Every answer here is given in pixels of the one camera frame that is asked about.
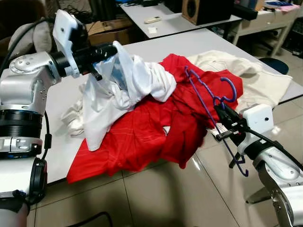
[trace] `brown speaker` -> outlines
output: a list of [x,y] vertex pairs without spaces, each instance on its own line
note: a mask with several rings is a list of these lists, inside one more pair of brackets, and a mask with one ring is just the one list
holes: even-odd
[[182,16],[195,25],[228,20],[234,0],[183,0]]

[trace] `white cloth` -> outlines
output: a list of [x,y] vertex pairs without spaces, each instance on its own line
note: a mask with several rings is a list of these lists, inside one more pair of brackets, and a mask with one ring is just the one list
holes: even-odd
[[[130,56],[117,41],[113,45],[118,53],[95,65],[102,80],[89,75],[83,93],[83,129],[90,151],[98,149],[110,126],[146,95],[165,102],[176,88],[174,77],[161,65]],[[79,116],[80,103],[62,116],[72,134],[80,132]]]
[[208,51],[187,59],[203,71],[219,72],[228,70],[243,81],[243,95],[238,99],[236,111],[255,103],[278,105],[292,77],[273,74],[262,69],[259,62],[251,62],[221,51]]

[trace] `gray cushion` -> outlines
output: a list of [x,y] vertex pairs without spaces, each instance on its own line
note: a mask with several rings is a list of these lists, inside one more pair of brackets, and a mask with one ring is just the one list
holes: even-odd
[[[27,29],[28,26],[30,26],[31,24],[25,24],[20,26],[15,33],[13,34],[13,36],[10,39],[9,42],[9,49],[12,46],[12,44],[14,43],[14,41],[19,37],[19,35],[25,30]],[[28,31],[23,37],[22,39],[19,41],[19,43],[17,44],[16,48],[14,49],[12,55],[11,55],[11,59],[16,58],[18,56],[24,55],[26,54],[33,46],[33,33],[34,30],[31,29],[30,31]]]
[[34,29],[34,46],[37,52],[46,51],[50,52],[52,49],[52,39],[48,23],[42,22]]

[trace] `white desk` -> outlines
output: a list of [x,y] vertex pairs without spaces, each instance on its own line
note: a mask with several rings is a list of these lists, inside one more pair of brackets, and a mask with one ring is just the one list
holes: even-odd
[[[125,48],[129,53],[140,55],[145,61],[160,62],[170,53],[191,56],[209,50],[225,51],[251,61],[258,61],[253,56],[207,29],[129,44],[126,45]],[[267,65],[264,65],[264,67],[270,72],[277,73]],[[81,76],[78,79],[73,79],[72,77],[64,78],[62,83],[51,87],[49,90],[46,110],[50,121],[50,130],[53,134],[53,143],[52,148],[48,151],[46,156],[48,164],[48,183],[66,177],[82,142],[82,136],[72,138],[67,134],[66,127],[60,121],[60,116],[81,96],[78,85],[85,82],[85,80],[86,76]],[[286,101],[302,95],[303,87],[292,82],[287,94],[282,100]],[[41,132],[42,137],[45,134],[45,123],[43,126],[44,128]]]
[[[207,26],[242,20],[240,17],[232,15],[231,18],[228,20],[217,21],[197,26],[183,18],[181,13],[172,12],[163,3],[157,6],[149,7],[143,7],[141,5],[127,7],[125,6],[125,4],[122,4],[121,8],[130,17],[130,19],[135,24],[137,24],[137,26],[147,35],[148,38],[172,35],[176,33],[200,29]],[[161,17],[162,20],[151,24],[144,23],[145,19],[155,16]],[[157,33],[150,34],[148,28],[153,26],[157,28]]]

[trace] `black cable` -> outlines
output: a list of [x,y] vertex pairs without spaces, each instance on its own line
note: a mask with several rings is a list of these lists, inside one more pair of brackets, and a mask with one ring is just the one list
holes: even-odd
[[41,19],[39,21],[34,22],[33,24],[31,24],[30,26],[28,26],[18,37],[17,39],[13,42],[13,44],[11,45],[8,54],[6,55],[5,59],[3,60],[3,63],[1,64],[0,67],[0,78],[1,75],[3,73],[3,71],[9,66],[9,59],[11,57],[11,54],[13,53],[14,49],[16,48],[17,44],[20,42],[20,40],[23,38],[23,36],[30,31],[31,29],[33,29],[34,27],[36,27],[36,25],[42,23],[42,22],[49,22],[49,23],[54,23],[54,19],[53,18],[44,18]]
[[46,122],[46,135],[45,135],[45,140],[44,140],[44,144],[45,144],[44,148],[45,149],[44,149],[42,159],[45,159],[45,157],[47,155],[47,152],[48,152],[48,149],[50,148],[50,144],[52,143],[52,135],[49,133],[49,121],[48,121],[48,116],[47,116],[46,111],[44,113],[44,117],[45,117],[45,122]]
[[131,0],[128,1],[127,3],[125,3],[125,6],[129,7],[129,6],[138,6],[142,3],[142,0]]
[[56,4],[57,4],[57,7],[58,7],[59,9],[61,9],[61,5],[60,5],[59,0],[56,0]]
[[81,21],[84,24],[89,24],[94,21],[93,14],[91,12],[85,10],[79,10],[72,5],[68,5],[63,10],[65,10],[69,14],[73,14],[79,21]]
[[244,129],[245,132],[249,132],[257,137],[259,137],[260,139],[270,143],[271,145],[273,145],[275,148],[279,149],[282,153],[284,153],[289,159],[291,159],[302,171],[303,171],[303,165],[297,160],[295,159],[291,154],[289,154],[285,149],[284,147],[279,144],[278,142],[276,141],[272,141],[270,140],[269,138],[263,136],[262,134],[260,133],[257,133],[256,131],[253,131],[252,129],[246,127]]
[[93,28],[93,26],[97,23],[97,21],[95,21],[92,26],[89,28],[89,30],[87,31],[87,34],[91,31],[91,29]]
[[89,223],[89,222],[95,220],[96,218],[98,218],[98,217],[100,217],[100,216],[102,216],[102,215],[105,215],[105,216],[107,217],[108,222],[109,222],[109,226],[110,226],[110,227],[113,227],[112,218],[110,217],[109,213],[107,213],[106,211],[100,212],[100,213],[98,213],[98,214],[96,214],[96,215],[94,215],[94,216],[92,216],[92,217],[90,217],[90,218],[88,218],[88,219],[86,219],[86,220],[84,220],[84,221],[82,221],[82,222],[79,222],[79,223],[77,223],[77,224],[73,224],[73,225],[67,226],[67,227],[80,227],[80,226],[83,226],[83,225],[85,225],[86,223]]

